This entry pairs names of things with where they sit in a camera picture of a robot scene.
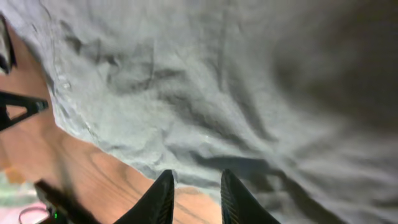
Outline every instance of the wood grain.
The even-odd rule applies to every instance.
[[[10,32],[18,67],[8,77],[0,77],[0,89],[50,101],[40,65]],[[94,145],[59,129],[52,108],[0,133],[0,146],[0,156],[7,157],[27,180],[44,179],[79,201],[101,223],[115,222],[153,183]],[[195,189],[177,189],[174,223],[221,223],[221,209]]]

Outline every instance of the gray fabric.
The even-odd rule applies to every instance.
[[[282,223],[398,220],[397,1],[13,0],[57,124]]]

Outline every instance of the pink object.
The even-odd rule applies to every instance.
[[[45,208],[43,203],[37,202],[24,207],[4,208],[0,207],[0,224],[19,224],[18,217],[25,208],[41,207]],[[36,224],[46,218],[48,215],[40,210],[34,210],[23,214],[21,221],[23,224]]]

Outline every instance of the wooden floor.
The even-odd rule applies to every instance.
[[[39,64],[12,31],[11,39],[18,68],[0,77],[0,89],[50,101]],[[101,223],[115,222],[153,183],[56,127],[52,109],[0,133],[0,166],[12,166],[29,181],[44,179],[76,197]],[[221,223],[221,209],[193,188],[177,189],[174,223]]]

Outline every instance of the cable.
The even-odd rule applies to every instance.
[[[42,207],[30,207],[30,208],[25,208],[25,209],[23,209],[23,210],[20,212],[20,214],[19,214],[18,223],[19,223],[19,224],[23,224],[23,223],[22,223],[22,220],[21,220],[22,216],[23,216],[24,214],[29,213],[29,212],[32,212],[32,211],[41,211],[41,212],[45,212],[45,213],[47,213],[48,215],[50,215],[50,212],[49,212],[47,209],[42,208]]]

